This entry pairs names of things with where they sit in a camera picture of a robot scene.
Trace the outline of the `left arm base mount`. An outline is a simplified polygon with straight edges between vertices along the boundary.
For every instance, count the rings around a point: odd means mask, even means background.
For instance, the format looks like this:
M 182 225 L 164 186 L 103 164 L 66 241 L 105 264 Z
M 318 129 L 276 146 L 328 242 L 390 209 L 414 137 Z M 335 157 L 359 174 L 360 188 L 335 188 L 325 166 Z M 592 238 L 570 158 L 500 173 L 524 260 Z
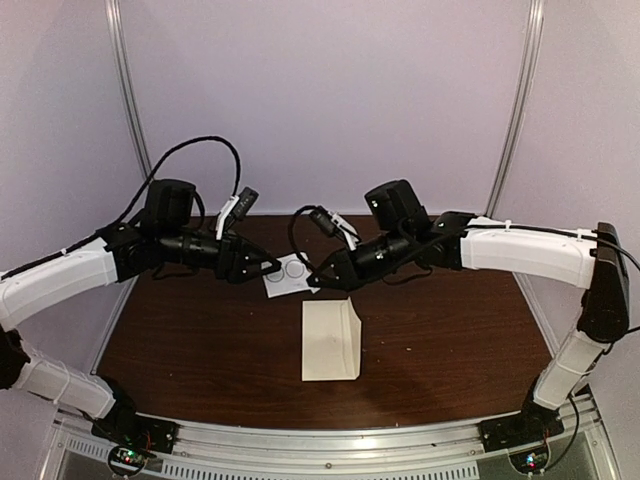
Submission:
M 160 454 L 171 454 L 177 440 L 175 422 L 134 414 L 117 424 L 113 419 L 95 419 L 84 413 L 91 423 L 93 436 L 110 441 L 106 464 L 118 478 L 130 479 L 149 467 L 159 466 Z

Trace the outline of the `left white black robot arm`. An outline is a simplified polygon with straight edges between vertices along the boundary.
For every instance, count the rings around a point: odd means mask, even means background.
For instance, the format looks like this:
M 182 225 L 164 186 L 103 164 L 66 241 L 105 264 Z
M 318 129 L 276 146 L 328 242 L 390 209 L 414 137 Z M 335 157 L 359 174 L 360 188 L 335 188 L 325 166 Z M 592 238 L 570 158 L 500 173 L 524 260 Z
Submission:
M 123 393 L 106 380 L 85 374 L 29 348 L 17 330 L 35 314 L 85 291 L 123 283 L 167 264 L 191 272 L 210 270 L 216 279 L 243 284 L 278 271 L 267 250 L 234 232 L 258 198 L 251 188 L 223 206 L 213 233 L 189 225 L 202 200 L 195 185 L 181 180 L 151 182 L 144 207 L 128 222 L 117 221 L 87 240 L 42 261 L 1 276 L 1 387 L 22 389 L 78 409 L 123 444 L 137 442 L 144 424 Z

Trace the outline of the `sticker sheet with wax seal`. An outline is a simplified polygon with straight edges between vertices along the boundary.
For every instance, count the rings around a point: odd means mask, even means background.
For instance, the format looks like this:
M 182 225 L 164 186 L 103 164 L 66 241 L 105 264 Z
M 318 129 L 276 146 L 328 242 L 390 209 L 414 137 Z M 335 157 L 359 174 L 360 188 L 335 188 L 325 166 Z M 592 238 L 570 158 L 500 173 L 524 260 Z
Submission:
M 278 260 L 281 262 L 281 268 L 262 277 L 269 299 L 305 291 L 315 294 L 319 291 L 319 288 L 308 285 L 307 279 L 311 271 L 295 253 L 279 257 Z

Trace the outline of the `cream paper envelope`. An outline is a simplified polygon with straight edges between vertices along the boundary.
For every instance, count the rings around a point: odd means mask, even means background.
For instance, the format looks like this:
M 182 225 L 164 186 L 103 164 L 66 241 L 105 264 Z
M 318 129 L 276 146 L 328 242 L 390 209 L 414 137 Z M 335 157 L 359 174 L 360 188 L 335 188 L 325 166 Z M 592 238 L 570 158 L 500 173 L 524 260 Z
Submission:
M 302 304 L 301 380 L 354 381 L 361 371 L 362 323 L 350 298 Z

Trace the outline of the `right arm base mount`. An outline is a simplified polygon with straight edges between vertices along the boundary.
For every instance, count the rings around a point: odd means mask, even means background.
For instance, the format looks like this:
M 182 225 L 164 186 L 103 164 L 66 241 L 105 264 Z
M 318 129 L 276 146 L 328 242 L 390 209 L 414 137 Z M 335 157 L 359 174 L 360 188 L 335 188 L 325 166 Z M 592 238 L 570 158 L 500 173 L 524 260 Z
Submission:
M 479 424 L 484 451 L 507 450 L 515 471 L 528 476 L 542 474 L 551 465 L 548 441 L 563 432 L 559 410 L 540 406 L 531 398 L 524 400 L 519 412 Z

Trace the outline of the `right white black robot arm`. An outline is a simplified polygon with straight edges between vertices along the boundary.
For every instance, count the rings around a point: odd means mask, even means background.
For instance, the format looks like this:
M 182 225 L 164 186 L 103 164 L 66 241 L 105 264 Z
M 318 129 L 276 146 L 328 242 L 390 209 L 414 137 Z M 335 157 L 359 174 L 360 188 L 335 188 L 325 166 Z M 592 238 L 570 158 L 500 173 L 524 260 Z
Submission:
M 449 211 L 431 219 L 406 180 L 370 190 L 365 201 L 381 230 L 369 241 L 322 206 L 305 208 L 311 221 L 344 248 L 311 269 L 309 285 L 350 292 L 414 264 L 424 271 L 497 270 L 548 278 L 583 290 L 575 327 L 533 382 L 513 419 L 519 440 L 535 440 L 599 358 L 633 332 L 629 315 L 630 254 L 616 229 L 553 229 Z

